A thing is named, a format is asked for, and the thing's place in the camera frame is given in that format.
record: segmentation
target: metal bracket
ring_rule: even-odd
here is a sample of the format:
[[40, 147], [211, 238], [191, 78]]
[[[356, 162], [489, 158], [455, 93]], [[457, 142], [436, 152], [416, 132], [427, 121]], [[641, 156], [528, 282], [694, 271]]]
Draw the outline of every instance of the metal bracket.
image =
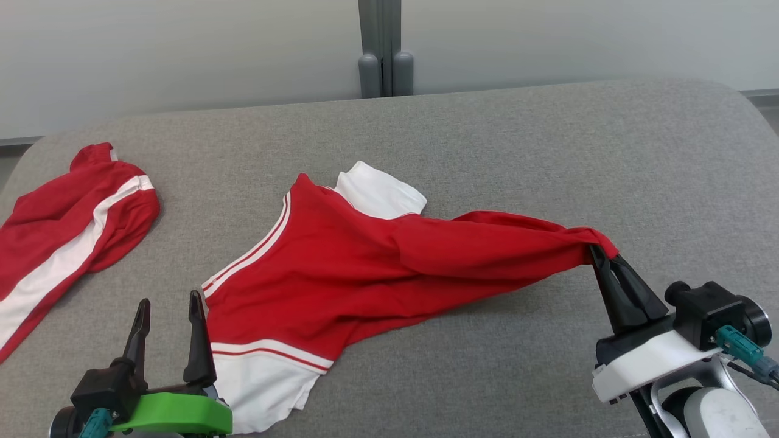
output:
[[414, 57], [400, 50], [400, 0], [358, 0], [363, 98], [414, 93]]

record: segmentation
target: folded red garment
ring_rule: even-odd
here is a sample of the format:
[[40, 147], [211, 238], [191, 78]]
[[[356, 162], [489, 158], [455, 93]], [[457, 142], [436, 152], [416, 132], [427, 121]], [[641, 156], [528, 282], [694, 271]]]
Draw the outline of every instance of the folded red garment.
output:
[[0, 363], [87, 272], [116, 263], [160, 203], [149, 177], [110, 143], [84, 147], [70, 172], [20, 197], [0, 227]]
[[419, 215], [425, 197], [358, 162], [335, 189], [301, 174], [270, 233], [204, 285], [234, 433], [302, 409], [349, 344], [589, 263], [592, 228], [475, 211]]

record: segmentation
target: gray table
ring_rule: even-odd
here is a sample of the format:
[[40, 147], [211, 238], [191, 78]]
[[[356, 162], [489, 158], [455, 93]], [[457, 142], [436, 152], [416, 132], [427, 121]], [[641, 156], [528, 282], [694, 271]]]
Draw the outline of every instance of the gray table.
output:
[[[49, 136], [0, 196], [108, 141], [163, 205], [126, 258], [83, 278], [0, 365], [3, 436], [45, 436], [86, 369], [122, 351], [152, 300], [146, 378], [180, 381], [190, 288], [265, 235], [299, 172], [334, 185], [355, 161], [428, 197], [425, 214], [506, 210], [611, 237], [658, 293], [715, 280], [779, 320], [779, 140], [740, 94], [634, 80], [124, 118]], [[609, 325], [589, 267], [349, 347], [303, 412], [267, 436], [585, 436], [646, 432], [598, 402], [594, 344]], [[779, 342], [769, 353], [779, 356]], [[735, 377], [779, 435], [777, 394]]]

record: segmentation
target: red fabric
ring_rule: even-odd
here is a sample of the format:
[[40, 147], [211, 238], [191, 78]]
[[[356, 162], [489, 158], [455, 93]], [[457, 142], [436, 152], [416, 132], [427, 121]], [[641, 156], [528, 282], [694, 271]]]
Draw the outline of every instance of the red fabric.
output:
[[[79, 277], [116, 263], [143, 239], [160, 213], [155, 191], [141, 183], [146, 178], [143, 171], [124, 161], [112, 161], [111, 149], [110, 143], [84, 147], [67, 174], [21, 196], [0, 227], [0, 362]], [[117, 198], [122, 187], [134, 191]], [[98, 227], [102, 229], [93, 233], [93, 242], [84, 252], [85, 246], [76, 247], [74, 242], [87, 231], [97, 230], [94, 221], [99, 205], [107, 208], [100, 215]], [[57, 265], [36, 270], [58, 249], [63, 260], [75, 257], [71, 260], [83, 259], [83, 263], [72, 269]], [[52, 284], [52, 278], [63, 279]], [[22, 283], [26, 287], [19, 286], [23, 280], [28, 281]], [[24, 320], [17, 326], [13, 320], [20, 313]]]
[[589, 263], [590, 244], [618, 253], [592, 228], [515, 214], [370, 217], [305, 174], [286, 208], [267, 253], [205, 286], [212, 342], [270, 339], [335, 360], [367, 337]]

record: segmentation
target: robotic arm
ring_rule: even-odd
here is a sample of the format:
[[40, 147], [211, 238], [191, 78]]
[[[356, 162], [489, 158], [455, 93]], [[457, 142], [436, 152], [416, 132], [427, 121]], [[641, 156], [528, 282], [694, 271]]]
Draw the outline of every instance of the robotic arm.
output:
[[105, 438], [140, 430], [177, 433], [184, 438], [211, 438], [232, 432], [232, 412], [213, 387], [217, 371], [206, 331], [206, 314], [197, 291], [189, 295], [192, 337], [184, 382], [149, 389], [143, 378], [151, 303], [138, 304], [122, 356], [108, 368], [90, 369], [70, 396], [73, 406], [61, 409], [49, 438]]
[[[676, 308], [669, 314], [621, 256], [609, 260], [599, 246], [590, 253], [614, 331], [595, 347], [598, 398], [615, 404], [629, 395], [651, 438], [767, 438], [728, 372], [735, 369], [779, 390], [779, 365], [762, 350], [771, 340], [766, 313], [713, 281], [695, 289], [678, 281], [665, 292]], [[701, 386], [660, 399], [662, 388], [689, 378]]]

